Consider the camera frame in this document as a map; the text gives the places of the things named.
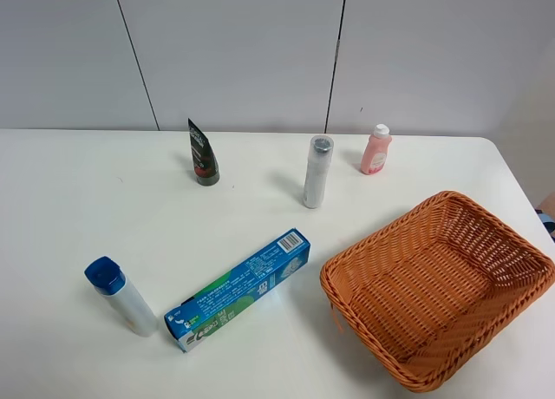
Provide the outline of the white bottle blue cap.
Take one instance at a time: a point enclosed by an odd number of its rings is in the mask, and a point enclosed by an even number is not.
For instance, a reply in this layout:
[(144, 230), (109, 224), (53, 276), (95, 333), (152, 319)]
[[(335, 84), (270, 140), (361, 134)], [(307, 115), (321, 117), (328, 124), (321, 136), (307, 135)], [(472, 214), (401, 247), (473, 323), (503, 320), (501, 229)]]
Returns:
[(132, 332), (140, 337), (154, 334), (158, 318), (118, 264), (104, 256), (92, 262), (84, 274), (95, 290), (120, 314)]

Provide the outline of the pink bottle white cap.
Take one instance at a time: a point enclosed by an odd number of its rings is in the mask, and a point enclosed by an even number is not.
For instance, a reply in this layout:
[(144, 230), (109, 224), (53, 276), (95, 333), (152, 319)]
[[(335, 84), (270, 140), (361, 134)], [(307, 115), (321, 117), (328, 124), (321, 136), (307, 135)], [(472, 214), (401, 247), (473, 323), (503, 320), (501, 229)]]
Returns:
[(369, 137), (361, 160), (361, 172), (367, 175), (378, 173), (386, 163), (389, 144), (392, 141), (389, 127), (377, 124)]

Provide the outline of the dark green tube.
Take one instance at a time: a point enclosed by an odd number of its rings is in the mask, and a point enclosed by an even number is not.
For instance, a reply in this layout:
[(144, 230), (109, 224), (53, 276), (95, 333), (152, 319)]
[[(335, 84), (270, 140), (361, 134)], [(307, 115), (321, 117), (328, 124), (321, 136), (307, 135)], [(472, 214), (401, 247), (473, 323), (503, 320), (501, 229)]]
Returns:
[(213, 186), (219, 179), (219, 165), (205, 134), (189, 119), (188, 129), (193, 157), (193, 170), (201, 186)]

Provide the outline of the colourful object at table edge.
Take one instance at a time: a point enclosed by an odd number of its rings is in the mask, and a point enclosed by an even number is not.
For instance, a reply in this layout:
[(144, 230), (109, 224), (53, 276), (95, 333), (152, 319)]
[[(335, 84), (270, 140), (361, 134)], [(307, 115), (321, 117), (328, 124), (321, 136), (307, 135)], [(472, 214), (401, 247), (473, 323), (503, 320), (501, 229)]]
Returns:
[(555, 196), (550, 194), (535, 209), (545, 229), (555, 241)]

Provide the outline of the blue toothpaste box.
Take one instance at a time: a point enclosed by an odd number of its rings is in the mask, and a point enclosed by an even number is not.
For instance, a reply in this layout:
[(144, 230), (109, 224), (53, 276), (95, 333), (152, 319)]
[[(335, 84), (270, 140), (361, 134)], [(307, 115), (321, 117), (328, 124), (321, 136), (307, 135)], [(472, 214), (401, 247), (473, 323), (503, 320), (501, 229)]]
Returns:
[(189, 352), (308, 262), (309, 240), (296, 228), (252, 254), (164, 316)]

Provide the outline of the orange wicker basket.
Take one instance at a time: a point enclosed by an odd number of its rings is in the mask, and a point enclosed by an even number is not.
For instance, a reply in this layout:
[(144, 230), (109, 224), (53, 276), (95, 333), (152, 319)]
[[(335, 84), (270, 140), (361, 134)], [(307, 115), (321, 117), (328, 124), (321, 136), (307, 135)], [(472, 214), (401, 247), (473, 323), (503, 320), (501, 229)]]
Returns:
[(404, 388), (439, 388), (554, 282), (554, 264), (466, 195), (443, 191), (329, 259), (320, 284)]

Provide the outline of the white bottle clear cap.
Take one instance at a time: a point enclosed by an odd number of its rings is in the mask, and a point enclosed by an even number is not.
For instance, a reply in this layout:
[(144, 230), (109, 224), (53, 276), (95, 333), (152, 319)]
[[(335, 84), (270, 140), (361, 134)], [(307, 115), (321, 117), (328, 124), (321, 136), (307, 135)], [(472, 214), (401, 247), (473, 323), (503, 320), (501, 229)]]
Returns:
[(303, 197), (304, 205), (310, 209), (323, 203), (333, 149), (334, 141), (327, 135), (316, 135), (310, 140)]

